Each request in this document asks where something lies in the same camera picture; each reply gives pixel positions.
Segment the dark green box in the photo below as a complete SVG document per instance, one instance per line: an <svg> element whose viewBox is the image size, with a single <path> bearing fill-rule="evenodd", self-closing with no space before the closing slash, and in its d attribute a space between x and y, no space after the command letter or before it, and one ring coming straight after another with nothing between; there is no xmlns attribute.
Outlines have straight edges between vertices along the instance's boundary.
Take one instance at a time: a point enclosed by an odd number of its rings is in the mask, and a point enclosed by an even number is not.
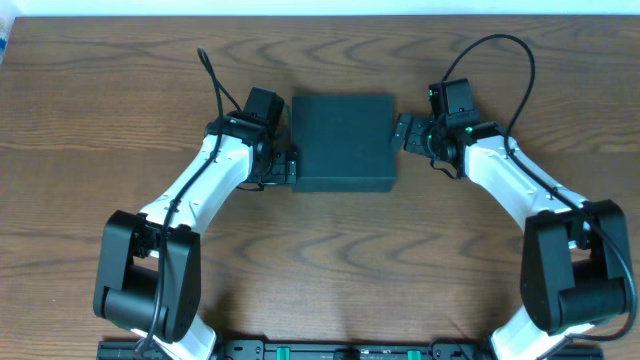
<svg viewBox="0 0 640 360"><path fill-rule="evenodd" d="M389 192L396 181L391 145L393 98L295 96L295 192Z"/></svg>

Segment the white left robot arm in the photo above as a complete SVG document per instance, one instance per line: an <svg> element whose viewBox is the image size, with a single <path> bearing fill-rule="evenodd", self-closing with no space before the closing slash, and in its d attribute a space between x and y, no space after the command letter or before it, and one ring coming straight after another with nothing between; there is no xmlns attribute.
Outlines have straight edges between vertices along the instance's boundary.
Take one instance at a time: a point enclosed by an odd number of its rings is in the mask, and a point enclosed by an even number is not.
<svg viewBox="0 0 640 360"><path fill-rule="evenodd" d="M101 240L93 311L138 335L132 354L212 359L216 332L198 314L201 241L235 190L289 185L289 151L275 147L284 100L251 89L243 108L221 114L175 182L136 213L115 211Z"/></svg>

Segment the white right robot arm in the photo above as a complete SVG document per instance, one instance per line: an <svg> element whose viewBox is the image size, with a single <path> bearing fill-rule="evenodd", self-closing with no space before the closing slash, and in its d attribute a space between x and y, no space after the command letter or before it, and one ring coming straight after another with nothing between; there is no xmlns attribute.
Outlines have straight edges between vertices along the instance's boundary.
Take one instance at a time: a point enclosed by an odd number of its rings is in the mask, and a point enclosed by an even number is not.
<svg viewBox="0 0 640 360"><path fill-rule="evenodd" d="M522 306L484 356L549 359L575 340L626 335L638 298L621 208L559 184L521 152L510 128L482 121L467 79L430 85L429 101L429 116L399 116L393 146L485 189L524 235Z"/></svg>

